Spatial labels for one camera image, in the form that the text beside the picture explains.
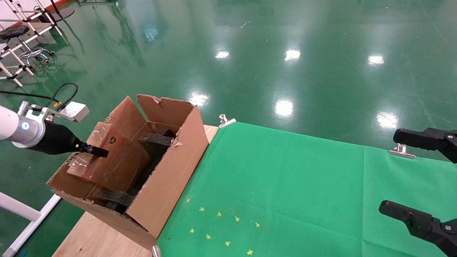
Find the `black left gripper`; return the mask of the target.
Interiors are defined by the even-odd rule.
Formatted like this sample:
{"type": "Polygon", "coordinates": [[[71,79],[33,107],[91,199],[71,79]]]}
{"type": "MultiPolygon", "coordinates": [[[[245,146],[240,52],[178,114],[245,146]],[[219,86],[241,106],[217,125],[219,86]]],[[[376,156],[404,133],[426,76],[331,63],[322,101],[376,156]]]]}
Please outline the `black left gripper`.
{"type": "Polygon", "coordinates": [[[45,121],[44,136],[31,150],[47,153],[48,155],[60,155],[62,153],[84,152],[93,156],[107,158],[109,151],[81,141],[66,126],[45,121]]]}

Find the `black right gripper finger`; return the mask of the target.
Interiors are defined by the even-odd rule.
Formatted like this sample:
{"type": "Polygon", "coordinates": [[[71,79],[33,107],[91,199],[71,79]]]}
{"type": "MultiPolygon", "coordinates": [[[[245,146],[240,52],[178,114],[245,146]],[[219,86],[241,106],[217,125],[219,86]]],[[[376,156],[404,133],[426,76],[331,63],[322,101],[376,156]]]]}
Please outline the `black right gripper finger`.
{"type": "Polygon", "coordinates": [[[457,163],[457,131],[445,131],[427,128],[422,132],[398,129],[393,141],[402,145],[421,148],[423,150],[437,150],[450,162],[457,163]]]}
{"type": "Polygon", "coordinates": [[[405,223],[409,233],[436,245],[448,257],[457,256],[457,219],[441,222],[440,219],[392,201],[382,201],[379,212],[405,223]]]}

